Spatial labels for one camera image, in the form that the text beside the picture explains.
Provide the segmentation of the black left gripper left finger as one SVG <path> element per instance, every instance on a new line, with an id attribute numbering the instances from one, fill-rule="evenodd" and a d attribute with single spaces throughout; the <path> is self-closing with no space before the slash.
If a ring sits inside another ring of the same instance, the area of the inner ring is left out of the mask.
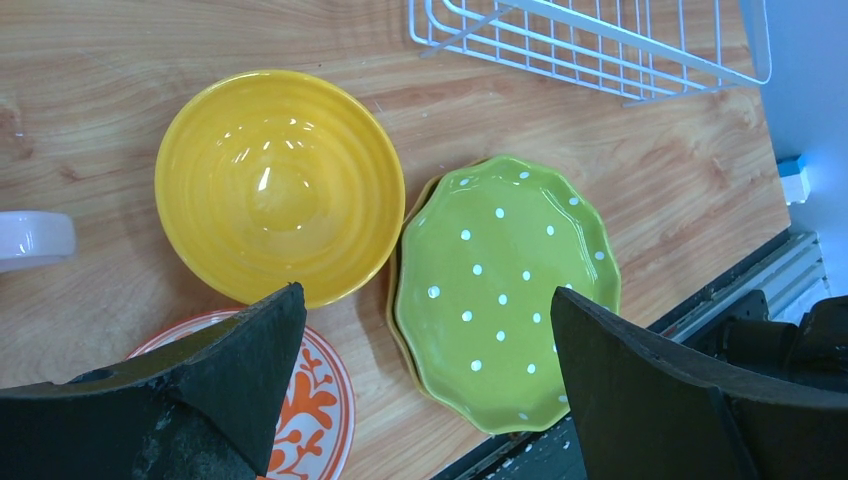
<path id="1" fill-rule="evenodd" d="M 292 283 L 73 380 L 1 393 L 5 479 L 254 479 L 269 467 L 307 311 Z"/>

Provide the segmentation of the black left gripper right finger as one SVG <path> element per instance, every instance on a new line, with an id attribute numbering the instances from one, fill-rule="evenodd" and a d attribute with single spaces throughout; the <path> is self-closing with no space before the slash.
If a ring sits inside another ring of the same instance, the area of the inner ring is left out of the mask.
<path id="1" fill-rule="evenodd" d="M 736 320 L 714 357 L 560 287 L 551 320 L 592 479 L 843 479 L 847 300 Z"/>

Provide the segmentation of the white orange patterned bowl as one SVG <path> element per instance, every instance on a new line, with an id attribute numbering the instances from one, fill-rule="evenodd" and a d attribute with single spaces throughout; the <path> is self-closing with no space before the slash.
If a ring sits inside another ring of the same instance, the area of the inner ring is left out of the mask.
<path id="1" fill-rule="evenodd" d="M 307 326 L 276 425 L 266 479 L 338 479 L 355 428 L 350 375 L 331 344 Z"/>

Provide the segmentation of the yellow dotted plate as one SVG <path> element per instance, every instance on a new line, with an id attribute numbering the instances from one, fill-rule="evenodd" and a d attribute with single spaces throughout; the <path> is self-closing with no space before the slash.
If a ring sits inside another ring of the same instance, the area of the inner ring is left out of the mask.
<path id="1" fill-rule="evenodd" d="M 412 221 L 412 219 L 423 209 L 428 200 L 433 195 L 434 191 L 438 187 L 440 181 L 446 176 L 448 171 L 435 175 L 430 178 L 424 185 L 419 194 L 418 198 L 412 205 L 410 211 L 406 215 L 403 220 L 400 236 L 398 237 L 398 241 L 395 245 L 395 248 L 391 255 L 388 258 L 388 266 L 389 266 L 389 279 L 388 279 L 388 296 L 386 300 L 385 306 L 385 323 L 387 328 L 389 329 L 394 343 L 403 359 L 406 370 L 411 378 L 411 381 L 415 388 L 428 400 L 432 400 L 438 403 L 438 400 L 429 393 L 429 391 L 425 388 L 423 383 L 421 382 L 417 365 L 412 355 L 408 344 L 402 335 L 399 327 L 396 324 L 395 318 L 395 302 L 397 298 L 398 287 L 400 283 L 401 270 L 402 270 L 402 238 L 403 233 L 405 232 L 406 227 Z"/>

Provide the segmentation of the green dotted plate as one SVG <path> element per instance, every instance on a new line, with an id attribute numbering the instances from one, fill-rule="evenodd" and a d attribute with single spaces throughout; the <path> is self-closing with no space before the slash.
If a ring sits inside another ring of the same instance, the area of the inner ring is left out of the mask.
<path id="1" fill-rule="evenodd" d="M 501 155 L 446 174 L 403 233 L 395 302 L 425 388 L 487 434 L 557 423 L 560 287 L 620 307 L 603 220 L 561 173 Z"/>

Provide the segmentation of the yellow ribbed bowl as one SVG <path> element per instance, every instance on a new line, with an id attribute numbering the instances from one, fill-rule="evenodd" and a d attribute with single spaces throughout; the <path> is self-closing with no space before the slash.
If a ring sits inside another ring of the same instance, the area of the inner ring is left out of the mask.
<path id="1" fill-rule="evenodd" d="M 402 230 L 402 165 L 376 116 L 302 72 L 257 70 L 176 114 L 154 175 L 163 231 L 217 292 L 254 303 L 290 283 L 332 304 L 383 267 Z"/>

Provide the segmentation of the pink mug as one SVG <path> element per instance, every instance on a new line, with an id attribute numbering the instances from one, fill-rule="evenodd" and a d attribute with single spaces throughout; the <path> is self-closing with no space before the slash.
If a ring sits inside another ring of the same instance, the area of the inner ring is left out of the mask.
<path id="1" fill-rule="evenodd" d="M 1 213 L 1 272 L 62 262 L 77 251 L 70 216 L 46 211 Z"/>

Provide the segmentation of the white wire dish rack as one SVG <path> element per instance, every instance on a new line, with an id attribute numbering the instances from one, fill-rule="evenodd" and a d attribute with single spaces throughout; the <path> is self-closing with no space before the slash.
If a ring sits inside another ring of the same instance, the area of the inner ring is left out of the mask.
<path id="1" fill-rule="evenodd" d="M 627 105 L 760 88 L 763 1 L 410 1 L 424 56 L 452 52 L 618 96 Z"/>

